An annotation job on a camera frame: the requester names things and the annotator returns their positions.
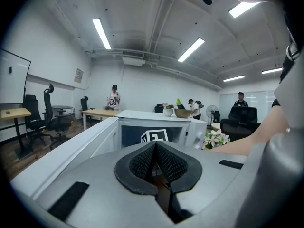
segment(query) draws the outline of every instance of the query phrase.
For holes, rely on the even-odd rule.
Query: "small round table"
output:
[[[213,123],[211,124],[211,127],[214,129],[214,130],[220,130],[220,124],[219,123]]]
[[[60,109],[60,111],[63,111],[63,109],[72,109],[73,107],[67,105],[52,105],[52,108]]]

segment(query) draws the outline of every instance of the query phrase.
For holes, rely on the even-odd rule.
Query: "desk leg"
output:
[[[28,154],[33,152],[32,148],[24,148],[21,136],[20,136],[20,131],[19,131],[19,126],[18,126],[18,119],[14,118],[14,122],[15,122],[15,128],[16,128],[16,133],[17,133],[17,137],[18,137],[18,141],[20,144],[20,149],[15,149],[15,153],[17,155],[17,157],[19,159],[27,156]]]
[[[86,114],[83,114],[83,118],[84,118],[84,131],[86,130]]]

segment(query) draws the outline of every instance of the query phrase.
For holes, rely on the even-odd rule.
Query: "floor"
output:
[[[83,132],[83,130],[84,128],[81,125],[81,121],[75,121],[72,123],[68,132],[66,132],[66,136],[69,138],[73,138],[74,136]],[[44,131],[43,133],[50,134],[52,136],[55,136],[57,134],[57,132],[55,131]],[[27,155],[26,157],[22,158],[21,160],[19,160],[15,154],[15,149],[20,148],[18,140],[12,141],[0,147],[2,167],[4,168],[9,180],[12,180],[25,168],[27,168],[32,163],[39,160],[41,157],[43,157],[44,155],[46,155],[51,151],[49,148],[51,144],[50,137],[43,137],[43,139],[46,142],[45,146],[40,139],[35,140],[32,147],[34,151],[31,154]],[[27,137],[22,138],[22,141],[24,145],[29,143],[29,139]],[[53,145],[53,149],[59,147],[60,144],[61,143],[58,143],[57,145]]]

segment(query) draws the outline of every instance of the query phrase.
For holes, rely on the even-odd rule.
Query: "white ceiling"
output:
[[[149,52],[146,59],[220,87],[278,76],[261,71],[282,64],[288,33],[283,13],[262,3],[234,19],[239,2],[213,0],[49,0],[49,7],[83,51],[95,60],[121,60],[106,51],[92,23],[100,18],[113,49]],[[177,59],[201,37],[184,63]],[[238,82],[225,78],[245,75]]]

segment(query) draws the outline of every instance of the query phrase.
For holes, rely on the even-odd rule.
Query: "standing fan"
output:
[[[214,118],[213,114],[215,113],[215,111],[219,111],[219,109],[215,105],[210,105],[210,106],[207,107],[206,115],[207,115],[207,117],[211,118],[210,125],[207,125],[207,126],[211,126],[212,119]]]

